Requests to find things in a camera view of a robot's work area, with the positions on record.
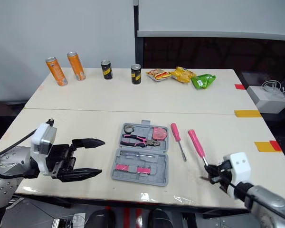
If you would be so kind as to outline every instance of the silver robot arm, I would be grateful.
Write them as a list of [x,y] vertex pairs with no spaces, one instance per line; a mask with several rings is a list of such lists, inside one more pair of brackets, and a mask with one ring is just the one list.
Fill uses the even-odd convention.
[[250,183],[251,168],[245,153],[224,156],[220,165],[205,165],[211,184],[240,199],[263,228],[285,228],[285,199]]
[[[79,147],[94,148],[105,144],[98,139],[74,139],[72,144],[53,145],[57,129],[50,119],[23,139],[0,152],[0,223],[12,195],[24,178],[45,176],[62,182],[81,181],[102,172],[98,169],[73,169],[74,151]],[[17,146],[31,137],[31,147]]]

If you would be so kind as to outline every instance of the yellow chip bag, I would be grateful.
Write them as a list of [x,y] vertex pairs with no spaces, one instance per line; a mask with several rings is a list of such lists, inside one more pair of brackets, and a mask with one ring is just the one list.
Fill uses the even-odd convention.
[[176,69],[173,72],[170,72],[170,74],[172,75],[174,79],[178,80],[179,82],[183,82],[183,83],[190,82],[191,78],[196,76],[195,73],[185,68],[182,68],[180,66],[176,67]]

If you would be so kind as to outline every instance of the yellow tape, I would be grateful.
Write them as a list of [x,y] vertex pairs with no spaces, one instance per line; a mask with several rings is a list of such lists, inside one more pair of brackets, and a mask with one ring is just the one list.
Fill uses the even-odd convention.
[[262,117],[258,110],[235,110],[234,114],[237,117]]
[[255,142],[255,145],[260,152],[276,152],[281,153],[282,151],[276,151],[270,142]]

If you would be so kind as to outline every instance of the black and yellow can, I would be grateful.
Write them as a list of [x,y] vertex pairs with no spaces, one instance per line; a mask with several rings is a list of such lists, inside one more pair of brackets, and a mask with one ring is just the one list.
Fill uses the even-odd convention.
[[133,64],[131,66],[131,79],[132,83],[137,85],[142,82],[142,66],[139,64]]
[[101,68],[103,69],[104,78],[106,80],[113,78],[111,62],[107,59],[101,61]]

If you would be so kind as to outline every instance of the gray tool case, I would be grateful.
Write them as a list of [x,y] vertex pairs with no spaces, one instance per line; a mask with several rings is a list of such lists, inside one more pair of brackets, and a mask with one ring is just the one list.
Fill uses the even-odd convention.
[[[152,140],[153,128],[159,127],[167,131],[167,137],[163,141],[158,141],[159,146],[127,146],[121,145],[121,141],[127,143],[139,143],[136,139],[123,138],[125,125],[132,125],[133,135],[146,137]],[[169,132],[167,127],[152,126],[150,121],[142,120],[142,124],[125,123],[119,140],[120,148],[116,151],[112,167],[112,179],[120,181],[130,181],[143,184],[166,186],[168,184],[168,155],[165,153],[169,146]],[[127,166],[124,171],[116,170],[116,165]],[[138,168],[150,169],[150,174],[137,173]]]

